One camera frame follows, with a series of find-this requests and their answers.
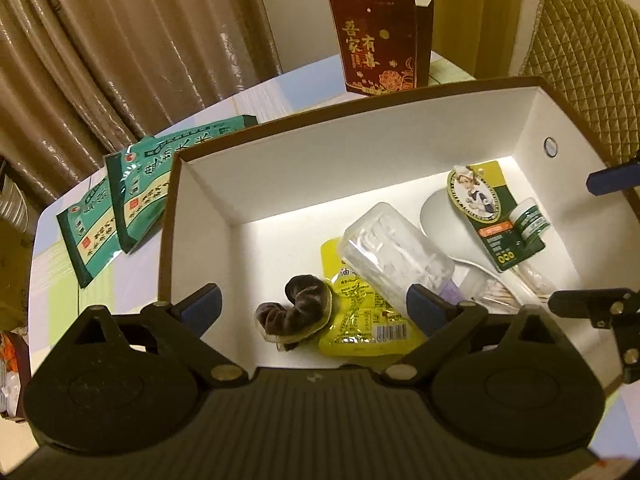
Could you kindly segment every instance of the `yellow snack packet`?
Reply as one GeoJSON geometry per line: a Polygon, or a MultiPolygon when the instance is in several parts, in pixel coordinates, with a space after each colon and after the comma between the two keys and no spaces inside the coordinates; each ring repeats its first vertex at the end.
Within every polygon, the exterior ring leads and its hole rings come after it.
{"type": "Polygon", "coordinates": [[[322,272],[334,292],[334,316],[321,333],[322,354],[377,357],[407,354],[424,334],[405,319],[338,256],[333,238],[322,244],[322,272]]]}

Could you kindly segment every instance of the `green rice bag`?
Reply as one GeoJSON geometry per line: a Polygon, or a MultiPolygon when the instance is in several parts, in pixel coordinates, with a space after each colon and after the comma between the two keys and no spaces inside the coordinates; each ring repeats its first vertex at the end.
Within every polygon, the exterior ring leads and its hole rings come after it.
{"type": "Polygon", "coordinates": [[[253,116],[236,116],[176,134],[145,137],[105,157],[122,250],[132,250],[162,215],[175,152],[257,123],[253,116]]]}
{"type": "Polygon", "coordinates": [[[122,252],[105,177],[82,200],[58,216],[62,239],[81,288],[122,252]]]}

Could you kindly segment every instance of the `woman illustration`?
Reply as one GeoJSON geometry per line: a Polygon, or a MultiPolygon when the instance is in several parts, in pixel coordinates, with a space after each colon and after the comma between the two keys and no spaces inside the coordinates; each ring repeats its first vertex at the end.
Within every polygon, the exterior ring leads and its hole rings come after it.
{"type": "Polygon", "coordinates": [[[465,205],[479,217],[489,218],[492,216],[495,213],[494,199],[490,193],[482,192],[478,176],[468,166],[455,166],[454,170],[457,183],[466,190],[465,205]]]}

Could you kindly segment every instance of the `white box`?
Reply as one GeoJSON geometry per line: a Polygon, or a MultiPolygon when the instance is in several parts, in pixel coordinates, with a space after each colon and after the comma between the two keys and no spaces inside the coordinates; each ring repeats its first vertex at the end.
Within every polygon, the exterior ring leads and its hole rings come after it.
{"type": "MultiPolygon", "coordinates": [[[[223,311],[203,339],[250,373],[336,367],[344,361],[310,346],[278,352],[265,342],[254,325],[258,304],[284,303],[296,274],[322,276],[320,245],[377,202],[417,224],[453,165],[492,159],[516,200],[535,197],[555,228],[540,260],[557,286],[638,290],[639,200],[588,193],[588,174],[611,163],[593,141],[584,120],[537,78],[357,100],[211,140],[174,160],[159,298],[176,303],[217,283],[223,311]],[[547,137],[558,144],[554,158],[543,149],[547,137]]],[[[611,384],[620,374],[611,334],[588,320],[557,320],[611,384]]]]}

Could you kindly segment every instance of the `green label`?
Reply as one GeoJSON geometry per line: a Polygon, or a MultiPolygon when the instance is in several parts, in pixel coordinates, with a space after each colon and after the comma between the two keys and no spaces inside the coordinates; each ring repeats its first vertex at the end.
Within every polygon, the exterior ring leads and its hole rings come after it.
{"type": "Polygon", "coordinates": [[[530,244],[547,227],[549,223],[537,205],[531,206],[514,222],[513,226],[522,235],[526,244],[530,244]]]}
{"type": "Polygon", "coordinates": [[[496,160],[456,166],[449,173],[449,197],[476,230],[498,270],[507,270],[545,248],[539,238],[525,243],[509,220],[516,201],[496,160]]]}

